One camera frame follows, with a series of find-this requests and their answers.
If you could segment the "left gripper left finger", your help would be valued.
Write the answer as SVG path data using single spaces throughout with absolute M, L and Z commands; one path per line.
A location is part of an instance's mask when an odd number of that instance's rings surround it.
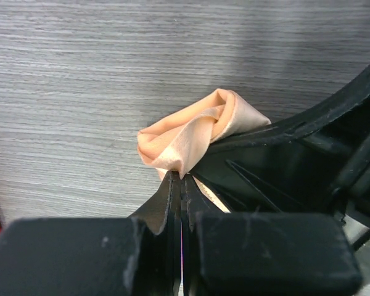
M 181 180 L 126 218 L 35 218 L 0 233 L 0 295 L 177 295 Z

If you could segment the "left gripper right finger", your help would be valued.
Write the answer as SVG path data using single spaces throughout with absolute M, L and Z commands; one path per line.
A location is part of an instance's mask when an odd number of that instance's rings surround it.
M 224 213 L 181 182 L 185 295 L 354 295 L 360 267 L 341 226 L 319 213 Z

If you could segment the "peach cloth napkin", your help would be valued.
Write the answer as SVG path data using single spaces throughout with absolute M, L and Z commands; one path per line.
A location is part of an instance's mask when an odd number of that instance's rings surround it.
M 216 89 L 203 99 L 138 132 L 138 154 L 161 179 L 168 171 L 183 178 L 210 144 L 271 124 L 271 120 L 232 90 Z

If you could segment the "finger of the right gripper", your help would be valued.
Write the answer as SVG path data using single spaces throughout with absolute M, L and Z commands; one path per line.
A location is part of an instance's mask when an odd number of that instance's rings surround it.
M 370 64 L 314 107 L 212 144 L 191 170 L 232 212 L 333 216 L 370 240 Z

